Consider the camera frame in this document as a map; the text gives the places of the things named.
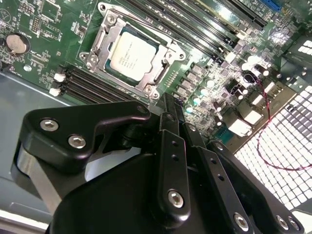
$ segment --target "black capacitor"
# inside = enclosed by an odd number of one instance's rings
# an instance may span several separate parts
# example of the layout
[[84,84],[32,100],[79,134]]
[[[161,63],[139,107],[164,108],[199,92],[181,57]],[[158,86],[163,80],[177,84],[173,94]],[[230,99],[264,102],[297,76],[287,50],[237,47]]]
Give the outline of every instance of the black capacitor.
[[215,117],[214,117],[214,121],[215,121],[215,123],[216,123],[217,126],[221,126],[221,125],[222,125],[222,122],[221,122],[221,120],[219,119],[218,116],[215,116]]
[[244,98],[243,93],[239,89],[235,92],[235,96],[238,98],[238,100],[242,100]]
[[246,89],[244,86],[240,86],[238,89],[243,95],[246,95],[248,93],[248,89]]
[[214,108],[216,109],[216,111],[220,112],[220,111],[222,110],[222,108],[221,108],[221,106],[219,105],[219,103],[214,102],[213,105],[214,105]]
[[267,77],[269,75],[269,71],[267,69],[265,69],[263,66],[259,65],[259,64],[256,64],[254,66],[254,68],[260,72],[263,76]]

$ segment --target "blue slot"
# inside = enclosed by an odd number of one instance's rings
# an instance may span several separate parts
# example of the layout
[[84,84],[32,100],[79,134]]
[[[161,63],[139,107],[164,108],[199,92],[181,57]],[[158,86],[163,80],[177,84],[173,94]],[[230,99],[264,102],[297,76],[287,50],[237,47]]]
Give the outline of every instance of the blue slot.
[[270,8],[273,11],[277,11],[280,12],[282,7],[280,7],[279,5],[277,5],[276,3],[274,3],[271,0],[261,0],[263,4],[265,4],[268,8]]

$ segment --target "motherboard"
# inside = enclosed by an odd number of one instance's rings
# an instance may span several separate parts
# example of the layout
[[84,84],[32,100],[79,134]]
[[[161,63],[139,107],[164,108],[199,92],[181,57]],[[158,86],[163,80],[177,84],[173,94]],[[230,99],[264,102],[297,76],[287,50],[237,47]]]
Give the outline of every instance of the motherboard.
[[250,135],[311,32],[307,0],[0,0],[2,70],[75,104],[169,93],[204,137]]

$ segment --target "red wire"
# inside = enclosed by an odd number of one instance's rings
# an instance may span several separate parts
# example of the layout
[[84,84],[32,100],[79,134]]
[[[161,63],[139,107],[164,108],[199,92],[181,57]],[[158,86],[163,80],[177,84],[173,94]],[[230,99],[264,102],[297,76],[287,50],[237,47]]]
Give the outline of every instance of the red wire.
[[259,150],[259,147],[260,147],[260,138],[261,138],[261,135],[262,133],[264,132],[264,130],[268,127],[268,125],[271,123],[272,121],[272,117],[271,117],[271,112],[270,112],[270,105],[269,105],[269,100],[268,100],[268,95],[267,93],[264,91],[264,88],[263,88],[263,85],[260,81],[258,81],[258,84],[260,85],[261,87],[261,90],[263,92],[263,96],[264,96],[264,99],[265,99],[265,102],[266,102],[266,108],[267,108],[267,111],[268,111],[268,122],[267,124],[264,126],[264,128],[260,131],[259,133],[259,136],[258,136],[258,139],[257,139],[257,152],[258,152],[258,155],[262,158],[262,160],[264,161],[264,163],[268,166],[271,166],[275,169],[281,169],[281,170],[285,170],[285,171],[301,171],[301,170],[305,170],[307,168],[310,168],[312,167],[312,164],[310,164],[309,166],[306,166],[306,167],[303,167],[303,166],[300,166],[298,168],[285,168],[285,167],[279,167],[279,166],[275,166],[273,164],[270,164],[261,154],[260,150]]

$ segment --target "perforated panel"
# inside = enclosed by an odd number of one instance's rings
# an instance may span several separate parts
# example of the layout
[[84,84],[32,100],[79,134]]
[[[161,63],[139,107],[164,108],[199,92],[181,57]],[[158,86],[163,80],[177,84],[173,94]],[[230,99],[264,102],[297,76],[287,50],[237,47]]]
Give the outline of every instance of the perforated panel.
[[[236,157],[291,210],[312,198],[312,169],[278,170],[257,153],[255,135]],[[276,166],[298,168],[312,163],[312,86],[302,91],[277,114],[261,135],[260,152]]]

